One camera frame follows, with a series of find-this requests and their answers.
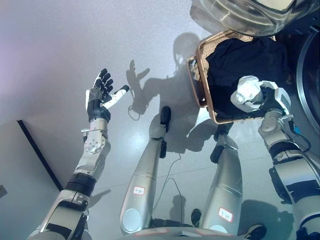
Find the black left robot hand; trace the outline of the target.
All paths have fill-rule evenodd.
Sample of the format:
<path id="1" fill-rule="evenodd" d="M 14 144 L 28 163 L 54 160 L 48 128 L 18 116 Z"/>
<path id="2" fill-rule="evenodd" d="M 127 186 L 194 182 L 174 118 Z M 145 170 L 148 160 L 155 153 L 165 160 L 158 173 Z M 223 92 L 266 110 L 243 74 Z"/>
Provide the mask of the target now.
<path id="1" fill-rule="evenodd" d="M 109 109 L 114 106 L 130 90 L 128 85 L 124 85 L 114 93 L 113 79 L 106 68 L 103 68 L 96 77 L 93 87 L 85 92 L 85 109 L 88 121 L 104 119 L 108 123 L 111 119 Z"/>

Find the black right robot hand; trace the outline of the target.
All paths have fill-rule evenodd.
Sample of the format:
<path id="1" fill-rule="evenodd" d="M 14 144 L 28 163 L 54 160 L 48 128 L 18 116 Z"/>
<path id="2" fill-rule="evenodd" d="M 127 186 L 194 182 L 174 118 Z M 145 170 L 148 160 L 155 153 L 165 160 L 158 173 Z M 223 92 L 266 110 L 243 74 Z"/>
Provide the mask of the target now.
<path id="1" fill-rule="evenodd" d="M 291 99 L 286 90 L 278 87 L 275 82 L 262 81 L 260 83 L 262 102 L 259 109 L 265 112 L 280 110 L 284 116 L 291 113 Z"/>

